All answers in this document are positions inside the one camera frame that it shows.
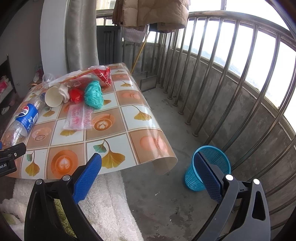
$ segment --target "metal railing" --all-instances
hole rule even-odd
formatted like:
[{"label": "metal railing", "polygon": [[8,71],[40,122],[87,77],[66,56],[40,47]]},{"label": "metal railing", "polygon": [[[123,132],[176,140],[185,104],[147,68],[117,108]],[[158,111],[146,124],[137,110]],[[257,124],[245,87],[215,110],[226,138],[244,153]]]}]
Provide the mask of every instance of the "metal railing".
[{"label": "metal railing", "polygon": [[[221,9],[225,9],[225,4],[226,4],[226,1],[222,0],[221,1]],[[110,18],[111,16],[112,16],[112,10],[110,10],[110,9],[97,11],[97,18],[106,19],[106,18]],[[204,44],[204,40],[205,40],[205,33],[206,33],[208,22],[209,21],[219,21],[219,26],[218,26],[212,54],[211,54],[211,57],[207,63],[208,66],[207,66],[206,74],[202,80],[199,92],[196,95],[195,102],[194,102],[193,107],[190,110],[190,114],[186,120],[186,124],[191,123],[194,113],[199,105],[201,96],[205,90],[205,86],[206,86],[208,78],[209,78],[209,72],[212,69],[213,65],[215,65],[217,68],[221,69],[222,75],[217,83],[217,87],[216,87],[215,92],[214,92],[214,94],[207,106],[207,109],[198,124],[198,127],[193,132],[193,135],[197,136],[198,133],[200,132],[200,130],[202,129],[202,127],[203,127],[206,119],[208,118],[209,113],[211,112],[212,107],[217,99],[217,96],[221,90],[221,87],[223,85],[223,82],[225,81],[226,76],[231,77],[231,79],[234,79],[237,82],[237,87],[236,87],[223,115],[221,116],[221,118],[217,122],[216,126],[214,127],[214,129],[210,133],[207,140],[205,141],[205,145],[210,143],[210,141],[214,138],[214,136],[216,135],[216,133],[218,132],[218,130],[220,129],[220,127],[222,126],[222,124],[226,120],[226,118],[227,118],[228,114],[230,113],[232,107],[234,106],[234,103],[236,102],[238,95],[241,92],[242,88],[246,89],[247,91],[249,91],[251,94],[253,94],[256,97],[256,101],[255,101],[252,109],[248,113],[247,117],[242,122],[241,126],[237,129],[235,134],[230,138],[230,140],[222,148],[222,150],[226,151],[234,143],[234,141],[240,136],[240,134],[243,132],[243,130],[248,125],[250,120],[254,117],[254,114],[256,113],[256,111],[258,110],[258,108],[261,104],[264,104],[267,107],[267,109],[273,114],[274,121],[269,126],[267,131],[262,135],[262,137],[243,155],[243,157],[241,157],[235,164],[232,165],[231,169],[234,170],[238,166],[240,166],[242,163],[244,163],[261,146],[261,144],[264,141],[266,141],[267,137],[270,135],[270,133],[272,132],[272,130],[274,129],[274,127],[278,123],[280,123],[283,126],[285,131],[288,133],[288,136],[291,138],[290,143],[283,149],[283,151],[272,162],[270,162],[266,167],[264,167],[260,172],[255,174],[251,179],[259,178],[259,177],[263,176],[264,174],[266,174],[268,171],[270,171],[273,167],[275,167],[275,165],[278,164],[284,158],[284,156],[288,153],[288,151],[291,148],[294,148],[294,145],[296,143],[295,132],[294,132],[293,128],[290,126],[290,124],[287,122],[285,117],[283,116],[287,106],[289,105],[289,102],[291,100],[291,97],[292,97],[295,87],[296,87],[296,60],[295,60],[294,71],[293,71],[293,75],[292,75],[289,87],[286,91],[286,94],[284,96],[284,99],[283,99],[280,107],[275,108],[275,106],[267,98],[265,98],[265,94],[266,94],[267,88],[269,86],[269,83],[271,81],[271,77],[272,77],[272,74],[273,74],[273,71],[275,68],[275,64],[276,64],[276,60],[277,60],[277,56],[278,56],[278,52],[279,52],[280,42],[283,42],[284,44],[288,45],[293,50],[296,50],[296,42],[295,42],[293,36],[291,35],[291,33],[287,29],[285,29],[273,22],[270,22],[266,19],[262,19],[260,17],[256,17],[253,15],[248,15],[248,14],[244,14],[244,13],[228,12],[228,11],[191,12],[191,13],[189,13],[188,19],[189,19],[189,21],[191,21],[191,20],[194,21],[188,51],[183,50],[186,28],[184,29],[183,37],[182,37],[182,41],[181,41],[181,45],[180,45],[179,49],[177,48],[177,38],[178,38],[178,33],[179,33],[178,31],[174,35],[173,34],[160,34],[158,43],[157,43],[157,35],[156,35],[155,41],[154,41],[154,47],[153,47],[153,54],[152,54],[152,61],[151,61],[152,63],[151,63],[150,72],[153,72],[153,61],[154,61],[154,56],[155,56],[155,52],[156,52],[156,46],[158,45],[159,46],[158,52],[157,52],[158,64],[156,65],[156,71],[155,71],[158,74],[157,81],[158,81],[158,83],[160,83],[161,88],[163,88],[165,86],[164,93],[168,93],[168,99],[172,99],[173,93],[174,93],[174,88],[175,88],[176,81],[177,81],[177,76],[180,71],[179,66],[180,66],[180,62],[181,62],[181,55],[183,53],[185,53],[187,55],[186,60],[185,60],[183,73],[182,73],[182,77],[178,83],[178,90],[176,92],[176,98],[174,100],[174,106],[178,106],[178,101],[180,100],[180,97],[181,97],[181,91],[183,88],[185,75],[186,75],[186,72],[188,69],[189,59],[191,56],[194,56],[196,58],[194,69],[192,72],[192,76],[190,78],[190,82],[187,87],[186,94],[183,98],[183,103],[182,103],[181,109],[179,110],[179,114],[182,115],[184,113],[184,109],[186,107],[189,95],[192,92],[192,86],[193,86],[193,83],[194,83],[194,80],[195,80],[195,77],[197,74],[197,69],[198,69],[201,59],[202,59],[201,52],[202,52],[202,48],[203,48],[203,44]],[[194,33],[195,33],[194,31],[195,31],[196,23],[199,20],[204,20],[204,29],[203,29],[203,33],[202,33],[199,51],[198,51],[198,54],[196,55],[194,53],[191,53],[191,50],[192,50],[192,43],[193,43],[193,37],[194,37]],[[221,66],[217,65],[216,63],[214,63],[214,57],[215,57],[215,52],[217,49],[219,35],[220,35],[221,26],[222,26],[223,22],[233,23],[234,24],[234,33],[233,33],[233,37],[232,37],[232,41],[231,41],[231,45],[230,45],[230,49],[229,49],[229,53],[228,53],[228,56],[226,59],[225,66],[221,67]],[[239,26],[246,26],[246,27],[253,29],[253,36],[252,36],[252,42],[251,42],[250,49],[249,49],[249,54],[248,54],[242,75],[240,77],[235,75],[231,71],[229,71],[229,65],[230,65],[232,53],[234,50],[234,45],[235,45]],[[245,82],[246,76],[247,76],[247,73],[248,73],[248,70],[250,67],[252,55],[254,52],[254,47],[255,47],[258,31],[266,33],[276,39],[274,54],[273,54],[271,66],[269,69],[269,73],[267,75],[267,78],[264,82],[264,85],[263,85],[261,91],[256,90],[250,84]],[[125,43],[123,44],[123,53],[125,54]],[[174,69],[173,68],[173,59],[176,57],[176,54],[178,54],[177,64],[176,64],[177,67],[176,67],[176,69]],[[280,189],[282,189],[289,182],[291,182],[295,177],[296,177],[296,172],[293,173],[292,175],[290,175],[288,178],[286,178],[282,183],[280,183],[279,185],[274,187],[272,190],[267,191],[266,197],[269,197],[270,195],[272,195],[272,194],[276,193],[277,191],[279,191]],[[284,204],[280,205],[276,209],[271,210],[270,215],[282,210],[283,208],[292,204],[295,200],[296,200],[296,196],[294,196],[293,198],[291,198],[290,200],[288,200]],[[283,222],[280,222],[279,224],[272,226],[271,229],[281,227],[282,225],[285,224],[285,222],[286,222],[286,220]]]}]

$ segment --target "paper cup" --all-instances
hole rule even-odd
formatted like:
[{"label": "paper cup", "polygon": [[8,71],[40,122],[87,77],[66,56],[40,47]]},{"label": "paper cup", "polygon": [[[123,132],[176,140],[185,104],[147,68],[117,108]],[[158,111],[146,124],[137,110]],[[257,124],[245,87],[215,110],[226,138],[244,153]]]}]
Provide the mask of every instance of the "paper cup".
[{"label": "paper cup", "polygon": [[53,86],[49,88],[45,93],[45,103],[49,107],[57,107],[63,101],[63,96],[59,93],[59,88],[57,86]]}]

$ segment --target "gray curtain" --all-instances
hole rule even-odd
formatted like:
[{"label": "gray curtain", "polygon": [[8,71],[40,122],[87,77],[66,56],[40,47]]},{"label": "gray curtain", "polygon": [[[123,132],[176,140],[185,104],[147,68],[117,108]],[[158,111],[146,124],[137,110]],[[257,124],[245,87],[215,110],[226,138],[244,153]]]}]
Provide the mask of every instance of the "gray curtain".
[{"label": "gray curtain", "polygon": [[98,65],[96,0],[69,0],[66,48],[70,72]]}]

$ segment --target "silver bolt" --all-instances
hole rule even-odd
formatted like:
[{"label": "silver bolt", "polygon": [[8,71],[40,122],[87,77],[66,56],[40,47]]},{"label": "silver bolt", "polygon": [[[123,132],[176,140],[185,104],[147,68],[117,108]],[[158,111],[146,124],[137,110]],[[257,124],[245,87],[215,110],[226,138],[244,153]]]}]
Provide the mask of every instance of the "silver bolt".
[{"label": "silver bolt", "polygon": [[42,179],[38,179],[36,182],[35,182],[37,185],[40,185],[42,183]]},{"label": "silver bolt", "polygon": [[258,179],[256,179],[256,178],[253,180],[253,182],[254,182],[256,185],[259,185],[259,184],[260,184],[260,181],[259,181]]},{"label": "silver bolt", "polygon": [[63,181],[69,181],[70,180],[70,176],[69,175],[65,175],[63,176]]},{"label": "silver bolt", "polygon": [[225,177],[226,177],[226,179],[227,179],[228,181],[232,181],[232,180],[233,180],[233,176],[230,175],[230,174],[227,174]]}]

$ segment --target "tile pattern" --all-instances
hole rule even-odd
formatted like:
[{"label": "tile pattern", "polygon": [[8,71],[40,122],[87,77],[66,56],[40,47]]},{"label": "tile pattern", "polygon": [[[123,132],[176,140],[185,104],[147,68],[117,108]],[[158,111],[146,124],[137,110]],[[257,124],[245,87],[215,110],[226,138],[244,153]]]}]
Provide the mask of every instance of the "tile pattern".
[{"label": "tile pattern", "polygon": [[[71,102],[45,107],[24,141],[27,152],[16,160],[17,172],[10,176],[60,179],[65,174],[71,175],[94,153],[102,157],[100,174],[159,158],[166,171],[176,164],[170,144],[125,64],[109,67],[112,85],[102,88],[104,106],[93,111],[92,129],[63,129]],[[45,91],[41,85],[33,88],[15,116],[34,95]]]}]

